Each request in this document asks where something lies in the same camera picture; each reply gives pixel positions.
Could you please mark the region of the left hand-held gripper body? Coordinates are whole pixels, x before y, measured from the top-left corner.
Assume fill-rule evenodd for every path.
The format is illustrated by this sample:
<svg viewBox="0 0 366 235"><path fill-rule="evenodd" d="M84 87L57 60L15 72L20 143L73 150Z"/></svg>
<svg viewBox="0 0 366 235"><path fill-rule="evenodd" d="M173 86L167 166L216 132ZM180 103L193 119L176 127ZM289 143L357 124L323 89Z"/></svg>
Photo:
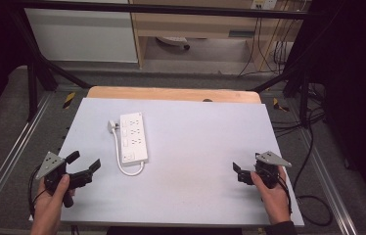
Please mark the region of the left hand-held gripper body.
<svg viewBox="0 0 366 235"><path fill-rule="evenodd" d="M49 152L38 173L37 179L44 179L45 189L49 194L53 194L58 187L60 180L64 174L67 174L67 163L65 158ZM93 173L87 168L83 171L69 174L69 188L63 197L63 204L66 208L73 206L73 199L70 195L70 190L84 187L86 184L92 181Z"/></svg>

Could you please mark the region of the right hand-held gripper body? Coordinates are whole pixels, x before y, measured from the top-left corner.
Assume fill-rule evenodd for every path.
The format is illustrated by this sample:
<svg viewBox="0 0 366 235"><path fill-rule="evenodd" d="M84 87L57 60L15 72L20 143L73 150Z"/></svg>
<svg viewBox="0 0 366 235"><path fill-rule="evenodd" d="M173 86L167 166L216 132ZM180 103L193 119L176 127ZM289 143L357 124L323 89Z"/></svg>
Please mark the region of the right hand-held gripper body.
<svg viewBox="0 0 366 235"><path fill-rule="evenodd" d="M271 151L260 154L260 162L254 165L255 173L261 178L262 182L269 189L277 184L286 187L286 183L279 176L278 166L291 167L292 164Z"/></svg>

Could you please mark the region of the person's right hand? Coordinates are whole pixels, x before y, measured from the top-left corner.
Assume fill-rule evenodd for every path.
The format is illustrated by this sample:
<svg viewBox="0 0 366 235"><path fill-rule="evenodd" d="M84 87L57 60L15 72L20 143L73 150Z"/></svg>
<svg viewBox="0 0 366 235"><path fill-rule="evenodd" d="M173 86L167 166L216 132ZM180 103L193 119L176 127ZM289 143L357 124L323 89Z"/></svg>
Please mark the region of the person's right hand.
<svg viewBox="0 0 366 235"><path fill-rule="evenodd" d="M251 173L252 182L260 193L265 210L268 214L269 223L275 225L291 220L289 200L283 187L278 184L272 189L265 186L260 176L254 171Z"/></svg>

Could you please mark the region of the person's left hand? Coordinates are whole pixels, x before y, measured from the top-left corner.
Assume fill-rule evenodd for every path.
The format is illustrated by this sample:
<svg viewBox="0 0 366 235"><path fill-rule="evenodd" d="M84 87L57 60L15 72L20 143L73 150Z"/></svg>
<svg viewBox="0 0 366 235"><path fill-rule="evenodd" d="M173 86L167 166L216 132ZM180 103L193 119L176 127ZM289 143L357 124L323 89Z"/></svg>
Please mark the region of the person's left hand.
<svg viewBox="0 0 366 235"><path fill-rule="evenodd" d="M46 192L44 179L40 180L33 224L60 225L63 197L68 188L68 174L63 175L53 195Z"/></svg>

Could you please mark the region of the yellow black striped tape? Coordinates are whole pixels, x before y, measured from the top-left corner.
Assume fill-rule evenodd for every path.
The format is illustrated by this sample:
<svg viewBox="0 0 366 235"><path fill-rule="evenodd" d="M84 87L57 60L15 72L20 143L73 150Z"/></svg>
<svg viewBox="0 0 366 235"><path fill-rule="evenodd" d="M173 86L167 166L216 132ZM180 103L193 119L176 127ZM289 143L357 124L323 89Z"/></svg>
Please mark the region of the yellow black striped tape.
<svg viewBox="0 0 366 235"><path fill-rule="evenodd" d="M69 108L74 96L75 96L75 92L70 92L68 94L68 96L66 97L66 100L64 101L63 109L68 109Z"/></svg>
<svg viewBox="0 0 366 235"><path fill-rule="evenodd" d="M276 99L276 98L273 98L273 108L275 110L281 110L283 112L289 112L290 111L290 109L288 107L281 106L278 99Z"/></svg>

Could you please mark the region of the person's dark clothing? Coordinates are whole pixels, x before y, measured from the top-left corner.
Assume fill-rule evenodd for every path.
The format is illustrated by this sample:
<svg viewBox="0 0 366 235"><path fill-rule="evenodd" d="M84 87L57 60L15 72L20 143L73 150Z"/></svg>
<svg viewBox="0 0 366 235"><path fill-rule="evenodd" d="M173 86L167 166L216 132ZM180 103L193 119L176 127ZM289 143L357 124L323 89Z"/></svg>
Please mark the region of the person's dark clothing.
<svg viewBox="0 0 366 235"><path fill-rule="evenodd" d="M243 232L241 228L112 226L108 229L106 235L243 235Z"/></svg>

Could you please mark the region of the wooden board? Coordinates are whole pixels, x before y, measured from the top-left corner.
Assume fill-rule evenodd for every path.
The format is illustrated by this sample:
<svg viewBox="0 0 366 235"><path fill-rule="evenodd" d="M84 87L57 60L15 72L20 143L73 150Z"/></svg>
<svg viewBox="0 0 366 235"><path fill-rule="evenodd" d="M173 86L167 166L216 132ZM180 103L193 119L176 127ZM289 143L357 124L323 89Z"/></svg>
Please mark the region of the wooden board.
<svg viewBox="0 0 366 235"><path fill-rule="evenodd" d="M139 100L174 100L226 103L260 104L256 92L226 89L181 89L156 87L120 87L94 86L89 89L88 98L139 99Z"/></svg>

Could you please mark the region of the white cabinet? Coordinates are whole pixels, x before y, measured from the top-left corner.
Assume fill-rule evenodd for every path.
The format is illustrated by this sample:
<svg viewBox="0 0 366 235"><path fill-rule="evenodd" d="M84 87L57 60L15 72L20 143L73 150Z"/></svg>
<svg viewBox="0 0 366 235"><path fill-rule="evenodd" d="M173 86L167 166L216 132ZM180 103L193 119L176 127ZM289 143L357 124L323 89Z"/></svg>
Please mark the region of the white cabinet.
<svg viewBox="0 0 366 235"><path fill-rule="evenodd" d="M126 13L26 9L41 53L52 61L136 63Z"/></svg>

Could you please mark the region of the white power strip on floor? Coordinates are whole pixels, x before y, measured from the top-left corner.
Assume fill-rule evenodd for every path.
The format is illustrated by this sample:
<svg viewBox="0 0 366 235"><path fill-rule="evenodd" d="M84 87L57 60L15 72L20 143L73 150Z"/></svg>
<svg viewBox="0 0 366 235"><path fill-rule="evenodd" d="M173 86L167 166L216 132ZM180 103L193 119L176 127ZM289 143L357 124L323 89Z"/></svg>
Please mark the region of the white power strip on floor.
<svg viewBox="0 0 366 235"><path fill-rule="evenodd" d="M185 37L158 37L158 40L168 45L182 47L185 50L190 49L190 45Z"/></svg>

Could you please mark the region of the wooden desk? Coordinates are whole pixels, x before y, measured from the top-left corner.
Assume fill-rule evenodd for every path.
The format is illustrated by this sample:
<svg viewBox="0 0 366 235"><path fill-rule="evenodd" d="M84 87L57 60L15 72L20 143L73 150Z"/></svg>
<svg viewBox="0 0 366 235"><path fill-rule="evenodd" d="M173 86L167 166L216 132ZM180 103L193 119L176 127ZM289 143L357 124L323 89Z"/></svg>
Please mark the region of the wooden desk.
<svg viewBox="0 0 366 235"><path fill-rule="evenodd" d="M241 10L251 8L252 0L128 0L131 4L216 7ZM309 0L277 0L273 10L302 12ZM194 15L133 13L134 37L138 62L144 64L147 40L150 37L232 38L245 39L258 71L269 68L270 51L277 41L293 42L300 21L278 19L248 19Z"/></svg>

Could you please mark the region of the aluminium rail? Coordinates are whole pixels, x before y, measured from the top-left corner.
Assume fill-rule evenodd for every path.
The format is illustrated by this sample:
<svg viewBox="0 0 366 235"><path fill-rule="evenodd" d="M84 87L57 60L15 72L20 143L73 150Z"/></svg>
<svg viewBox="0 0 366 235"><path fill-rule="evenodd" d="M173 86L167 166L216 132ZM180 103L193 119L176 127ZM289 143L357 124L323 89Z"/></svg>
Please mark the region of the aluminium rail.
<svg viewBox="0 0 366 235"><path fill-rule="evenodd" d="M32 120L28 121L23 127L21 134L17 141L13 145L11 151L8 153L5 161L0 166L0 192L3 189L9 175L13 171L16 163L18 162L23 150L30 139L33 131L35 130L38 122L40 122L43 114L45 113L49 102L53 98L53 92L45 92L37 106L37 113L33 116Z"/></svg>
<svg viewBox="0 0 366 235"><path fill-rule="evenodd" d="M321 187L321 190L327 200L331 215L335 219L342 234L357 235L357 229L347 211L338 187L336 186L333 177L331 176L324 162L322 161L321 155L314 144L313 132L310 128L302 129L300 131L300 135L307 150L307 153L305 155L305 160L302 164L302 170L297 175L294 185L300 190L303 189L304 169L308 164L311 164L313 174L317 178L315 184Z"/></svg>

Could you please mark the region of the black metal frame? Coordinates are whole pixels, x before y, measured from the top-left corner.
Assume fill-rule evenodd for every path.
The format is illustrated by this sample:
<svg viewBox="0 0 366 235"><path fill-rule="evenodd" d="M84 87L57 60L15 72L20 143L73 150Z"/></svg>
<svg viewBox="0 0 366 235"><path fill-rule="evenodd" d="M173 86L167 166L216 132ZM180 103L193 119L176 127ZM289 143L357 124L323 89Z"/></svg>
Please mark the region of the black metal frame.
<svg viewBox="0 0 366 235"><path fill-rule="evenodd" d="M120 12L120 13L143 13L143 14L169 14L169 15L199 15L214 17L238 17L257 19L286 19L286 20L321 20L321 13L309 12L285 12L271 10L241 10L215 7L193 6L169 6L147 4L120 4L120 3L97 3L97 2L72 2L50 0L11 0L8 3L8 15L12 19L15 28L23 38L27 49L27 67L29 74L29 117L32 119L37 112L37 91L35 77L38 76L46 90L55 90L58 86L51 71L63 76L65 79L77 84L81 88L91 88L91 85L80 80L76 76L56 66L46 59L36 43L33 32L29 29L30 24L22 20L22 12L28 9L91 11L91 12Z"/></svg>

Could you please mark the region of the white wall socket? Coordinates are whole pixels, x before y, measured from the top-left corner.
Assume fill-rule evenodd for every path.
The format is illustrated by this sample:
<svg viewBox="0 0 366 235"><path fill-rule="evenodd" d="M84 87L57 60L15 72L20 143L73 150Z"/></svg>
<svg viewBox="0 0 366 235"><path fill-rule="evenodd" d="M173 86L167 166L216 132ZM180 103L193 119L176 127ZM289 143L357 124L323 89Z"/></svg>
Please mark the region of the white wall socket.
<svg viewBox="0 0 366 235"><path fill-rule="evenodd" d="M277 0L252 0L252 9L256 10L273 10Z"/></svg>

